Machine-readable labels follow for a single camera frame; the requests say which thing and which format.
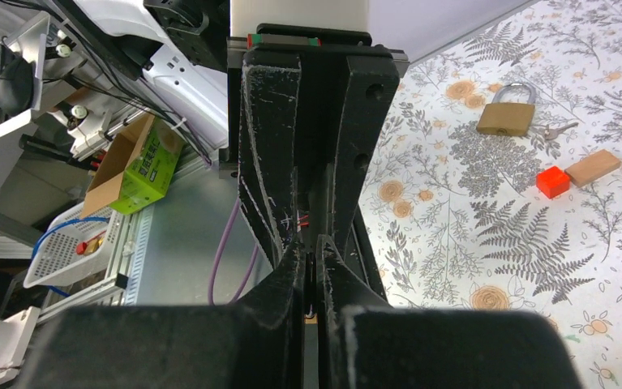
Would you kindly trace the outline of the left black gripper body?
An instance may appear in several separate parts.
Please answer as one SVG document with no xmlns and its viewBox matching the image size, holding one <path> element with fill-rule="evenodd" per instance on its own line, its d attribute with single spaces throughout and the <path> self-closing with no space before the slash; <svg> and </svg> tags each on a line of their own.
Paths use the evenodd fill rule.
<svg viewBox="0 0 622 389">
<path fill-rule="evenodd" d="M 409 67 L 405 52 L 373 45 L 366 32 L 262 24 L 247 38 L 228 43 L 227 169 L 238 177 L 239 135 L 242 122 L 242 67 L 252 50 L 294 53 L 300 58 L 301 85 L 294 141 L 294 166 L 300 177 L 315 177 L 330 161 L 335 139 L 346 59 L 351 56 L 391 58 L 400 79 Z"/>
</svg>

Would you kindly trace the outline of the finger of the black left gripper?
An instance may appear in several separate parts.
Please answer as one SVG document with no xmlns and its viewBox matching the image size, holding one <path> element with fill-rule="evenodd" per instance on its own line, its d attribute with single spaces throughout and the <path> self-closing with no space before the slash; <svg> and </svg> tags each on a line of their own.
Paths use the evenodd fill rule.
<svg viewBox="0 0 622 389">
<path fill-rule="evenodd" d="M 239 198 L 273 267 L 281 262 L 296 231 L 294 141 L 300 85 L 297 54 L 252 50 L 244 55 Z"/>
<path fill-rule="evenodd" d="M 327 178 L 327 232 L 340 256 L 346 252 L 367 167 L 399 81 L 399 71 L 391 58 L 346 59 Z"/>
</svg>

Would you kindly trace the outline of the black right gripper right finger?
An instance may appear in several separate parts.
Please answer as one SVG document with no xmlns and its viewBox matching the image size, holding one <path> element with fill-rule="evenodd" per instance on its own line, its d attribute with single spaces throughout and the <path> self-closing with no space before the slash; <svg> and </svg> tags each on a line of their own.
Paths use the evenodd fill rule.
<svg viewBox="0 0 622 389">
<path fill-rule="evenodd" d="M 348 268 L 328 235 L 316 246 L 322 388 L 579 388 L 543 316 L 519 310 L 390 306 Z"/>
</svg>

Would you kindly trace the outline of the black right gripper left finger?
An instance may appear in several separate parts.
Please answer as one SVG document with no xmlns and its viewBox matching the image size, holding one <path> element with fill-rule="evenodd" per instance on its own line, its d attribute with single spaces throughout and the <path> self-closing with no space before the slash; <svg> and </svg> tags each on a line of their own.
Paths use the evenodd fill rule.
<svg viewBox="0 0 622 389">
<path fill-rule="evenodd" d="M 238 301 L 80 306 L 47 323 L 18 388 L 300 388 L 304 246 Z"/>
</svg>

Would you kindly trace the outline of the small brass padlock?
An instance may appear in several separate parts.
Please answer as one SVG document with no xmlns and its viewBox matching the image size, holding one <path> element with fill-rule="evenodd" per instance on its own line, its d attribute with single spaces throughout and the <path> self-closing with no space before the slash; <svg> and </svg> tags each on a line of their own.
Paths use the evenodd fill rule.
<svg viewBox="0 0 622 389">
<path fill-rule="evenodd" d="M 304 323 L 306 325 L 316 325 L 318 323 L 317 313 L 315 312 L 313 306 L 311 306 L 307 312 L 304 313 Z"/>
</svg>

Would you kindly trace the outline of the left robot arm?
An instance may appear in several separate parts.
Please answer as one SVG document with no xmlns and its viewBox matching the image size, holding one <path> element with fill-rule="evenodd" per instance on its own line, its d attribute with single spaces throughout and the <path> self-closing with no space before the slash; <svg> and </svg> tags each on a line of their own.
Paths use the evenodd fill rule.
<svg viewBox="0 0 622 389">
<path fill-rule="evenodd" d="M 204 113 L 185 71 L 167 76 L 167 55 L 227 75 L 229 140 L 242 211 L 266 256 L 295 252 L 293 225 L 310 218 L 318 260 L 341 257 L 367 167 L 401 77 L 405 52 L 368 32 L 333 28 L 345 1 L 62 1 L 59 8 L 97 53 L 130 79 L 145 79 L 179 115 Z"/>
</svg>

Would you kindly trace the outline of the large brass padlock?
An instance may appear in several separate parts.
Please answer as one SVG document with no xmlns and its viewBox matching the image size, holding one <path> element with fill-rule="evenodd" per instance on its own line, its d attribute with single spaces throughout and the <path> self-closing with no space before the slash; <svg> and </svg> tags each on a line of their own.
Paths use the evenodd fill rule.
<svg viewBox="0 0 622 389">
<path fill-rule="evenodd" d="M 528 92 L 525 103 L 502 102 L 502 97 L 513 89 Z M 484 107 L 476 130 L 485 135 L 524 136 L 527 134 L 535 113 L 536 89 L 526 83 L 509 83 L 495 93 L 490 104 Z"/>
</svg>

